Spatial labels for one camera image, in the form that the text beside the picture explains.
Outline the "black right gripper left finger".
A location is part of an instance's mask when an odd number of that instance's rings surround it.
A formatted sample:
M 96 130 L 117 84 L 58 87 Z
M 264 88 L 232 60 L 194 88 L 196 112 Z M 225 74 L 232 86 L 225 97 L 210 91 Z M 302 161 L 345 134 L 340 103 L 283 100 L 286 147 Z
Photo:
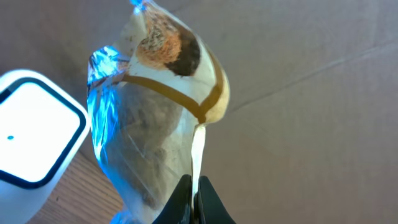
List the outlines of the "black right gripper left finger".
M 192 177 L 185 174 L 153 224 L 189 224 L 191 222 Z

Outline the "clear bagged bread snack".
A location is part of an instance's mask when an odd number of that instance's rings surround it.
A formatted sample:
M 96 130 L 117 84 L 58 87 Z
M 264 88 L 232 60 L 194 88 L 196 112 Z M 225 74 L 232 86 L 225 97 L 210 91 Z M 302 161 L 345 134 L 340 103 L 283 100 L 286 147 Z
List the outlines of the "clear bagged bread snack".
M 181 177 L 198 192 L 206 127 L 226 113 L 229 81 L 210 48 L 154 1 L 133 1 L 112 45 L 88 61 L 94 154 L 121 196 L 113 223 L 153 223 Z

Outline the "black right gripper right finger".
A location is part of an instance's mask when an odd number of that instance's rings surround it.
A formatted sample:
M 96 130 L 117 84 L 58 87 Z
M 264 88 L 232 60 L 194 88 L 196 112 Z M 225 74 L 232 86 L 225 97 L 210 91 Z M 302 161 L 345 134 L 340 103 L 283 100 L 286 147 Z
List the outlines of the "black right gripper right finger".
M 199 224 L 236 224 L 206 176 L 199 178 L 196 216 Z

